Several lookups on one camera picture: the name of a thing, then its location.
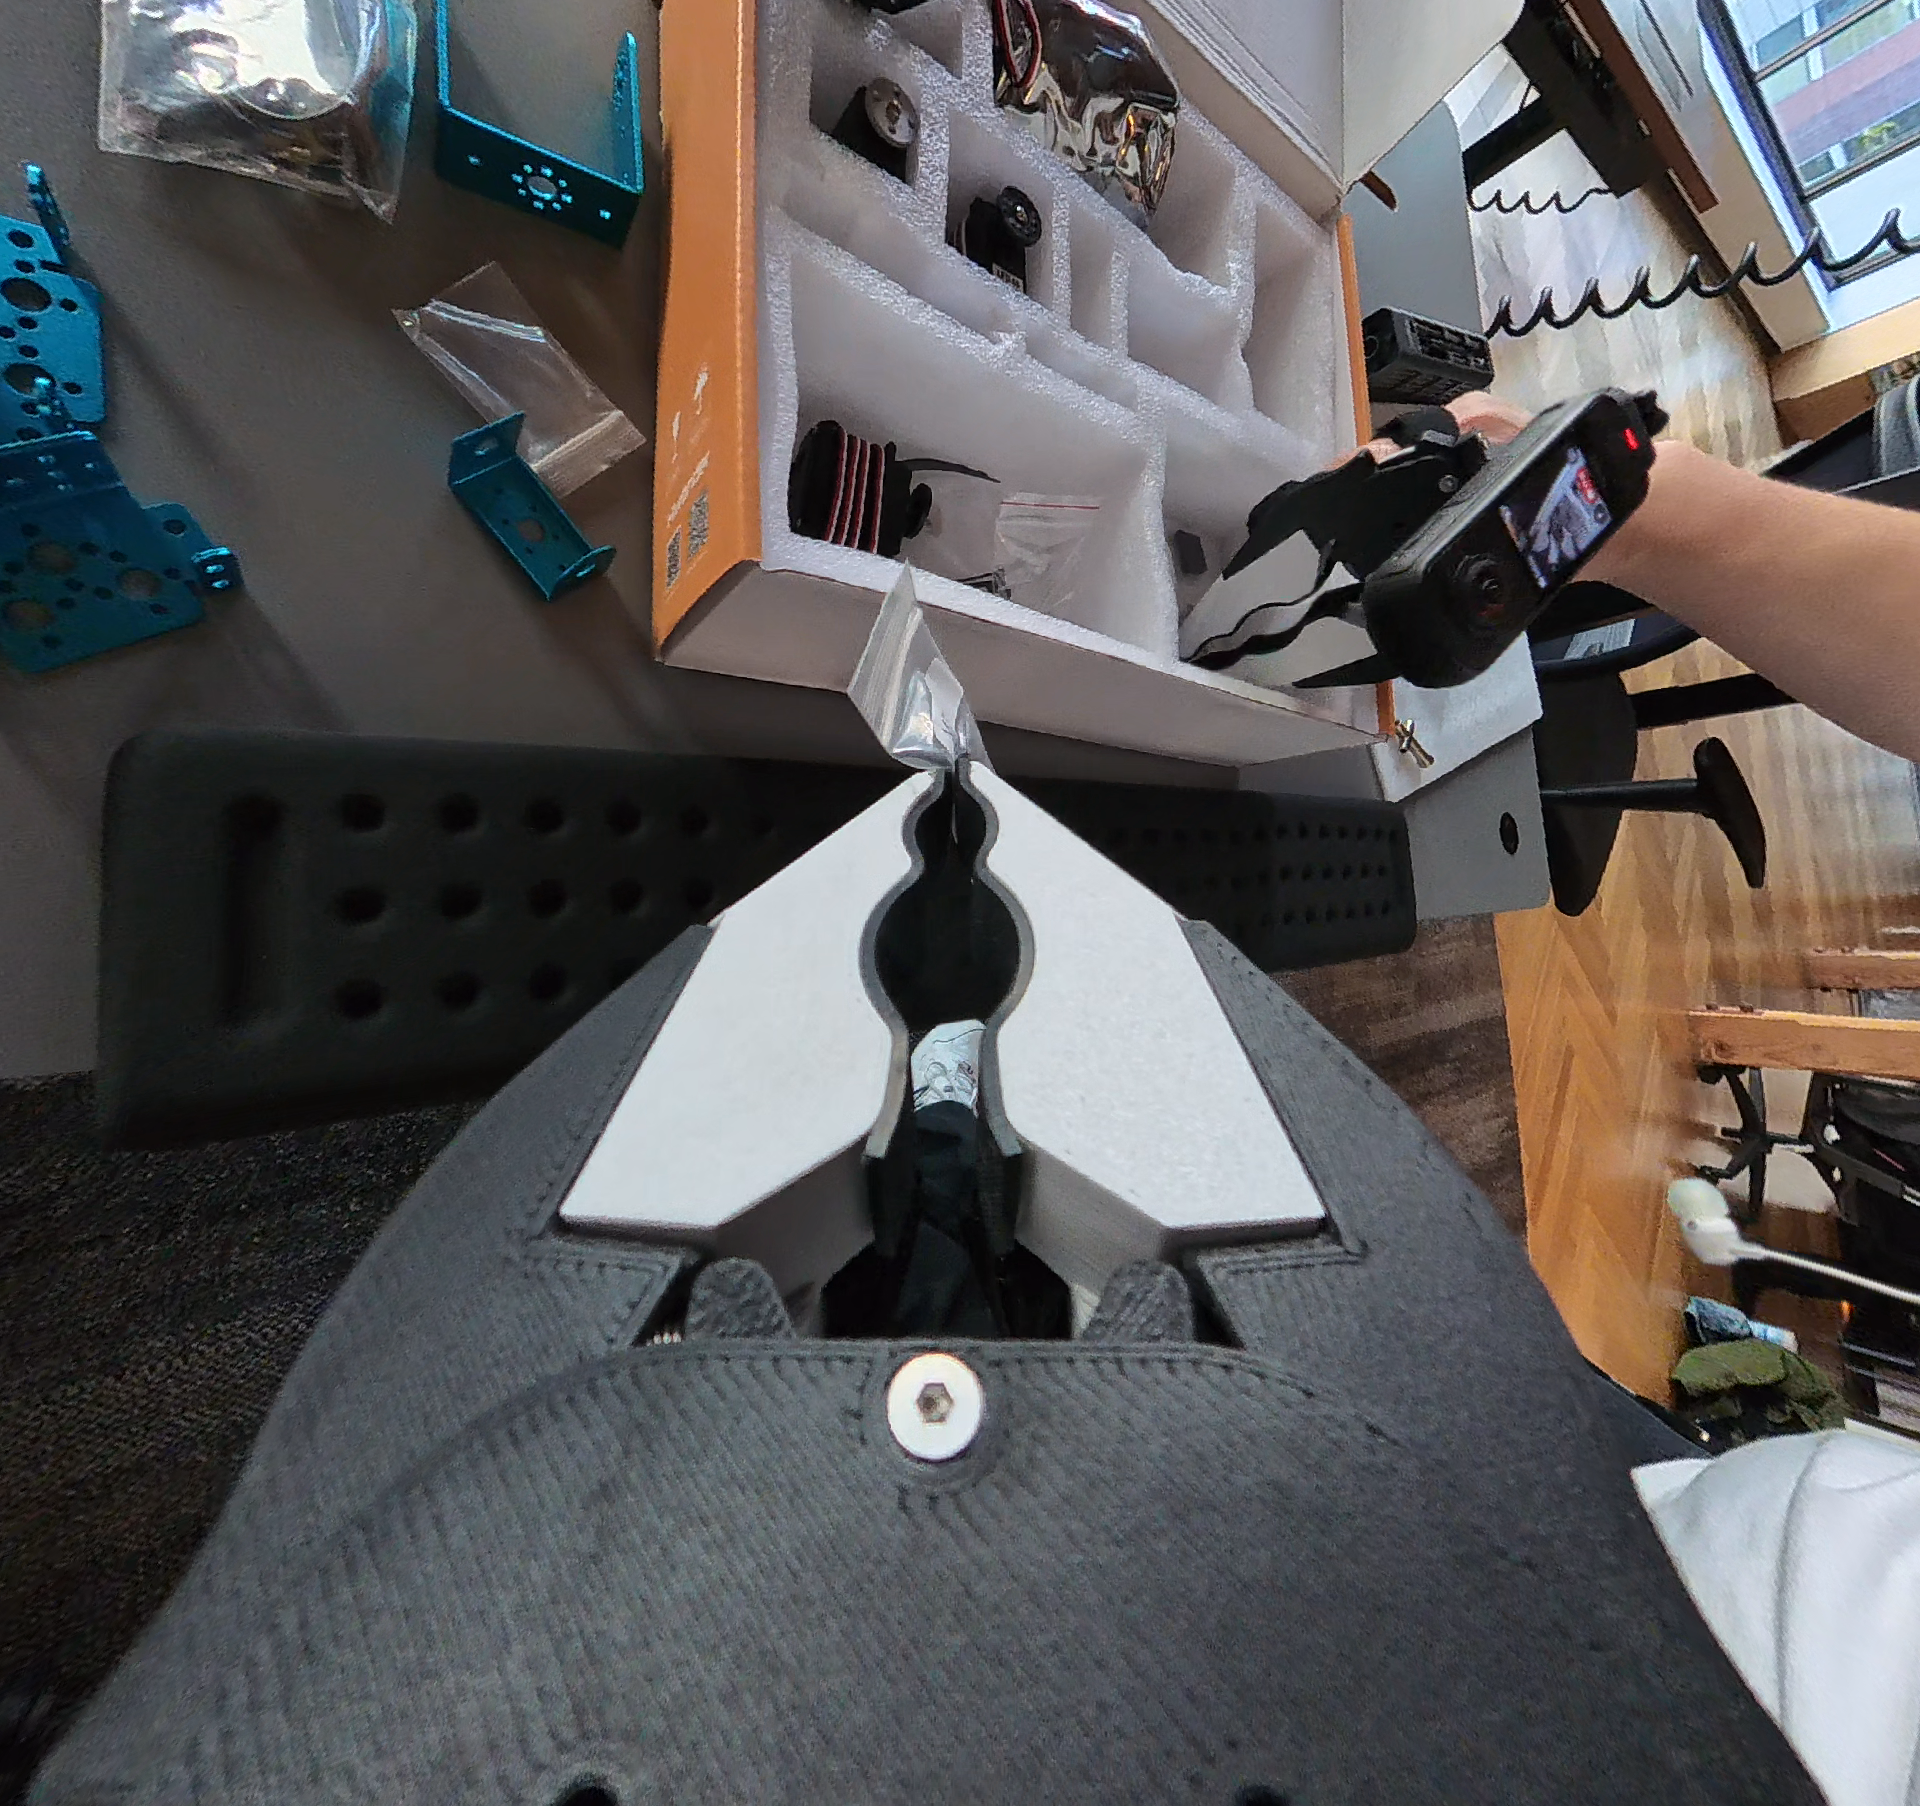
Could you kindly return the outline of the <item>person's white shirt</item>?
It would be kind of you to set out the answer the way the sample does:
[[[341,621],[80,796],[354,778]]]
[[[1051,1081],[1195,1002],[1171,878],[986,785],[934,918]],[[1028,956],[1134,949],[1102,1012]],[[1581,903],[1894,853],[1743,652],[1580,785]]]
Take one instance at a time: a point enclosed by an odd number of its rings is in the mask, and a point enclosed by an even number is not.
[[[1681,1579],[1837,1804],[1919,1800],[1919,1445],[1847,1425],[1636,1468]]]

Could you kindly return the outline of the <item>black red-striped wheel stack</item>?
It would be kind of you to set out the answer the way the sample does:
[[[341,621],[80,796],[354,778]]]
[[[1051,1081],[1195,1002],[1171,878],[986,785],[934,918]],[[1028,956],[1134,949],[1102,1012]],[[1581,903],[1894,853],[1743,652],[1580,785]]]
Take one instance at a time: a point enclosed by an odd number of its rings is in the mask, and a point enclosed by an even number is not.
[[[854,435],[836,420],[803,435],[787,478],[787,523],[803,538],[894,559],[933,510],[920,464],[894,444]]]

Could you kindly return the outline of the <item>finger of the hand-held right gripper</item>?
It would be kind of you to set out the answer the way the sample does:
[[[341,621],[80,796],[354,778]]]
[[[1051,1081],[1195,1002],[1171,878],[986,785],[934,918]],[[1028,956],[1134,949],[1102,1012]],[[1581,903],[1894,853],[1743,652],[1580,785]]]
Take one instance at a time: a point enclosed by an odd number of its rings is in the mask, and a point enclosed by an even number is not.
[[[1347,624],[1358,578],[1314,543],[1245,546],[1190,604],[1180,629],[1187,662],[1242,662],[1283,654],[1322,621]]]
[[[1261,606],[1199,641],[1196,665],[1267,689],[1327,689],[1379,678],[1377,646],[1356,599]]]

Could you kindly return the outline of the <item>person's right forearm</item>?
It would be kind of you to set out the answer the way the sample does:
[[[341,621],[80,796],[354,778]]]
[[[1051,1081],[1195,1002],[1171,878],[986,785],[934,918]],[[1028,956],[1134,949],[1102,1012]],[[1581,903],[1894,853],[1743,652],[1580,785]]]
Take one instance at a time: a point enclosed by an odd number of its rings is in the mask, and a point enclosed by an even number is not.
[[[1919,515],[1661,442],[1584,577],[1636,592],[1861,740],[1919,759]]]

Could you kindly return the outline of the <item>green cloth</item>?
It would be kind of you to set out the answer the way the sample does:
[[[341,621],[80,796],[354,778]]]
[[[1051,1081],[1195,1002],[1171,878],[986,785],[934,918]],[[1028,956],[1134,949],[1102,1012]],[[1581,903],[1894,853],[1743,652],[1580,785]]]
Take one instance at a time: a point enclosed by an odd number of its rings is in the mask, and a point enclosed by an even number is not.
[[[1674,1403],[1719,1454],[1770,1438],[1844,1429],[1835,1384],[1803,1355],[1764,1340],[1689,1348],[1671,1373]]]

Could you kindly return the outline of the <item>shiny foil bag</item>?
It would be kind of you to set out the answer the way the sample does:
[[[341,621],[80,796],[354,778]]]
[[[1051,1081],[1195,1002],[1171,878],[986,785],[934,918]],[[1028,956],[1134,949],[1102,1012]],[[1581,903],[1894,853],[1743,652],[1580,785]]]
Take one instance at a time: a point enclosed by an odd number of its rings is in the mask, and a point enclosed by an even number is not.
[[[996,104],[1145,226],[1177,148],[1183,93],[1149,31],[1102,0],[989,0]]]

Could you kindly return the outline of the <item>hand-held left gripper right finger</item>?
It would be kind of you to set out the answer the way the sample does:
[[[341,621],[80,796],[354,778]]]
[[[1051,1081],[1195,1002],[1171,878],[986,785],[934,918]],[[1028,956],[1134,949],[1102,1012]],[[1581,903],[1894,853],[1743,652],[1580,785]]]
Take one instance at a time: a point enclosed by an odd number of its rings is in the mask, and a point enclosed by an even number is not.
[[[1071,1288],[1192,1248],[1309,1238],[1327,1207],[1185,918],[990,767],[981,873],[1020,972],[993,1029],[1023,1154],[1018,1239]]]

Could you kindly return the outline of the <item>clear bag of dark parts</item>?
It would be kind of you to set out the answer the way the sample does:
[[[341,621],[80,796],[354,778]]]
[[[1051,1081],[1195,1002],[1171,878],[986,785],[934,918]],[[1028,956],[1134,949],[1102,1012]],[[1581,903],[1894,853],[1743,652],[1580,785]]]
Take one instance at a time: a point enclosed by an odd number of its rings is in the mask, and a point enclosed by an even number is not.
[[[858,712],[908,769],[899,815],[908,856],[862,930],[859,970],[891,1039],[881,1114],[864,1156],[878,1164],[928,1097],[916,1051],[934,1039],[934,1081],[950,1098],[990,1102],[990,1025],[1011,982],[1009,926],[985,879],[989,811],[971,785],[986,747],[966,691],[899,567],[858,662]]]

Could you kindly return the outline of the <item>large city-view window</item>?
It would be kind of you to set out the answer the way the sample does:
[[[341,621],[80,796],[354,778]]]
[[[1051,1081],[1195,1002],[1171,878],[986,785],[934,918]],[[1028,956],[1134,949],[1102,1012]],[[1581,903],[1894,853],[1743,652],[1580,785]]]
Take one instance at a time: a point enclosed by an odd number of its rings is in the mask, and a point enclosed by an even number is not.
[[[1919,0],[1723,0],[1796,181],[1820,199],[1917,148]]]

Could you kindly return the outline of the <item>black servo motor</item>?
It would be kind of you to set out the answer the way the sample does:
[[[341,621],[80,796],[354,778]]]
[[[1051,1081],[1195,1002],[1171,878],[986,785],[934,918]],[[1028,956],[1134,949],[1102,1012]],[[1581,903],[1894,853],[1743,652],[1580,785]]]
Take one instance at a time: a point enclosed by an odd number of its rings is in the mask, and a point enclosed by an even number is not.
[[[923,139],[920,107],[892,76],[873,76],[836,115],[830,139],[899,182],[909,182]]]
[[[976,194],[959,217],[955,248],[964,257],[1020,294],[1028,291],[1028,264],[1045,236],[1039,204],[1018,186]]]

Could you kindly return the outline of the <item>blue U bracket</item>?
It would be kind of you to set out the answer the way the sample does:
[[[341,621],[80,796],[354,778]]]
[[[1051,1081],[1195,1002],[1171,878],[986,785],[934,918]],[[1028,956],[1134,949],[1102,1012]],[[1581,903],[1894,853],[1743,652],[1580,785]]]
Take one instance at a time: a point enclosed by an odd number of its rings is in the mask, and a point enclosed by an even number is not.
[[[436,41],[440,179],[620,249],[645,186],[638,36],[622,36],[613,69],[610,172],[553,153],[454,104],[449,0],[438,0]]]

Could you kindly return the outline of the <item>dark wood-edged desk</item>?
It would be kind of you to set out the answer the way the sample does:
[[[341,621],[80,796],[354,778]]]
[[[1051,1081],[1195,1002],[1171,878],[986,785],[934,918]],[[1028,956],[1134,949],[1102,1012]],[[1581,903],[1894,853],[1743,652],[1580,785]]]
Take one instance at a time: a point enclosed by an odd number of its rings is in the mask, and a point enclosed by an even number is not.
[[[1754,248],[1767,274],[1813,238],[1728,0],[1525,0],[1503,45],[1514,93],[1490,90],[1459,130],[1472,198],[1646,194],[1680,213],[1706,266]],[[1580,153],[1593,179],[1536,181],[1549,153]]]

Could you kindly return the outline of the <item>blue perforated plate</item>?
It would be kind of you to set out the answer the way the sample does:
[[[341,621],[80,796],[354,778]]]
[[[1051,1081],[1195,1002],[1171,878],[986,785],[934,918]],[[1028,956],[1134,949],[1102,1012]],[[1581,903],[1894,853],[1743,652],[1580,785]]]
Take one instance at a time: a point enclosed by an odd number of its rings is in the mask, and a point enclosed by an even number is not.
[[[42,675],[193,627],[241,565],[176,502],[141,504],[96,432],[2,449],[2,656]]]
[[[2,446],[107,423],[104,315],[59,195],[24,164],[32,218],[2,221]]]

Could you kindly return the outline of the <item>person's right hand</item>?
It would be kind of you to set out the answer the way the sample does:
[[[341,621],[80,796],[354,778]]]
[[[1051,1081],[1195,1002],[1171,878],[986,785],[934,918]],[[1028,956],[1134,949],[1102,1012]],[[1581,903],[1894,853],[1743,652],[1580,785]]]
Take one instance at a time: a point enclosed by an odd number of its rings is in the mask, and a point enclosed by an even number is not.
[[[1499,447],[1514,438],[1529,423],[1531,412],[1503,402],[1484,392],[1470,392],[1448,402],[1448,423],[1437,420],[1440,408],[1423,405],[1408,408],[1396,420],[1388,424],[1383,432],[1376,438],[1358,446],[1356,449],[1347,449],[1331,459],[1331,465],[1342,465],[1350,459],[1360,457],[1362,453],[1373,459],[1388,459],[1394,453],[1406,449],[1406,444],[1425,438],[1427,435],[1480,435],[1488,447]]]

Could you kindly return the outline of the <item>grey desk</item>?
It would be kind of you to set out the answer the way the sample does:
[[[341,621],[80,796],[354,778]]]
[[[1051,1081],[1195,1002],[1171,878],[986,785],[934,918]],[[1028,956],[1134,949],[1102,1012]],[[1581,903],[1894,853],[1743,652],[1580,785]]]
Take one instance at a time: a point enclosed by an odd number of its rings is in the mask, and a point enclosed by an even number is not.
[[[4,0],[4,213],[42,164],[104,300],[107,447],[139,498],[236,546],[241,598],[201,624],[4,683],[4,1073],[96,1053],[95,842],[112,752],[182,722],[851,759],[839,691],[667,663],[653,524],[669,168],[665,0],[452,0],[471,107],[600,160],[635,29],[645,194],[622,249],[436,174],[420,48],[408,172],[385,225],[273,182],[98,145],[100,0]],[[393,307],[498,259],[648,449],[589,484],[613,572],[553,604],[445,486],[468,412]]]

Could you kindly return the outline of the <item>black perforated tool tray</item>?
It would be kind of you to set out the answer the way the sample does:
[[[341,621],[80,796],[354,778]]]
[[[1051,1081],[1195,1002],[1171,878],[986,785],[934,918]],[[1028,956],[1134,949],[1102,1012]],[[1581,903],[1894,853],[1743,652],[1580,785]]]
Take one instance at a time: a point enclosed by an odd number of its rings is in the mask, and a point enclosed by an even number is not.
[[[899,769],[258,730],[108,765],[95,1104],[180,1146],[479,1098]]]

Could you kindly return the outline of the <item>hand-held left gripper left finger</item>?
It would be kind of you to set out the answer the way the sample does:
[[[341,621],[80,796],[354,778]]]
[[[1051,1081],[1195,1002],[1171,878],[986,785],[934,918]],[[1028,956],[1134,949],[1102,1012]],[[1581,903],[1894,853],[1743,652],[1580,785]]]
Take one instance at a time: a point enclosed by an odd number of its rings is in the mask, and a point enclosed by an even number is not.
[[[783,1298],[820,1298],[873,1242],[865,1148],[902,1036],[868,941],[939,789],[909,775],[721,915],[565,1194],[568,1228],[749,1259]]]

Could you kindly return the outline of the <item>clear bag of metal parts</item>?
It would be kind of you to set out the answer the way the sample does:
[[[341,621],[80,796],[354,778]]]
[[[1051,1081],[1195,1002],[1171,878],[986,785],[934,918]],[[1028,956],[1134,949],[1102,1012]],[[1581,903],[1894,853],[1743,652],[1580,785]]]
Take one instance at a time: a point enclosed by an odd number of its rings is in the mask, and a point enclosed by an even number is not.
[[[396,218],[420,0],[100,0],[98,145]]]

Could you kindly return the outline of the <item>empty red-zip clear bag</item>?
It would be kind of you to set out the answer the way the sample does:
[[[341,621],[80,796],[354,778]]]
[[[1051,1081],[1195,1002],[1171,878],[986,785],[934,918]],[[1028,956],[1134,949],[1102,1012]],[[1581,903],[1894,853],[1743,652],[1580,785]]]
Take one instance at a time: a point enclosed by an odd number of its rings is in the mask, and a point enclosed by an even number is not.
[[[417,350],[486,423],[522,417],[518,455],[567,498],[638,453],[644,432],[541,324],[500,262],[393,307]]]

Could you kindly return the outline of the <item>orange cardboard kit box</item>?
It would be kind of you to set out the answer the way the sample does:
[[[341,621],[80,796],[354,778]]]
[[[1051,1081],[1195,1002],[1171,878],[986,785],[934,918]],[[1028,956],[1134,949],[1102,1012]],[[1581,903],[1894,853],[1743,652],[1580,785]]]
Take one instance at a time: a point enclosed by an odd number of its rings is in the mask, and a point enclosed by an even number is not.
[[[846,689],[898,559],[793,532],[805,429],[976,468],[934,492],[1107,502],[1094,602],[1040,613],[920,572],[986,722],[1255,765],[1382,739],[1383,687],[1294,695],[1180,656],[1248,510],[1355,438],[1347,198],[1490,52],[1523,0],[1105,0],[1183,93],[1145,226],[995,97],[989,0],[899,17],[846,0],[665,0],[667,287],[653,631],[667,663]],[[848,152],[851,93],[923,115],[913,179]],[[955,248],[1018,186],[1045,236],[1028,291]]]

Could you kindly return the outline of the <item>small red-zip bag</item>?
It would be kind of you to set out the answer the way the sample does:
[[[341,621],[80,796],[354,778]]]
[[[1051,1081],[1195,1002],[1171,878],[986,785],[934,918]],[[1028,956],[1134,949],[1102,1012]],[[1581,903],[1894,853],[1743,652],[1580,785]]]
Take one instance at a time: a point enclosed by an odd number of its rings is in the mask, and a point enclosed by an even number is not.
[[[934,500],[908,561],[989,598],[1058,617],[1094,602],[1110,505],[1093,492],[978,492]]]

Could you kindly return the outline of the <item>small blue bracket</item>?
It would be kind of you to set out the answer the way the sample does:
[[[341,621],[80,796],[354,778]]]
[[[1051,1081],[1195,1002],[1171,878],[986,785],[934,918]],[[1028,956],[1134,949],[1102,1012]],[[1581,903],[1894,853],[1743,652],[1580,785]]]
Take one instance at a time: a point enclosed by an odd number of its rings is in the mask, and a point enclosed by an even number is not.
[[[525,412],[460,435],[448,486],[544,599],[556,599],[610,569],[613,546],[589,546],[563,502],[521,455]]]

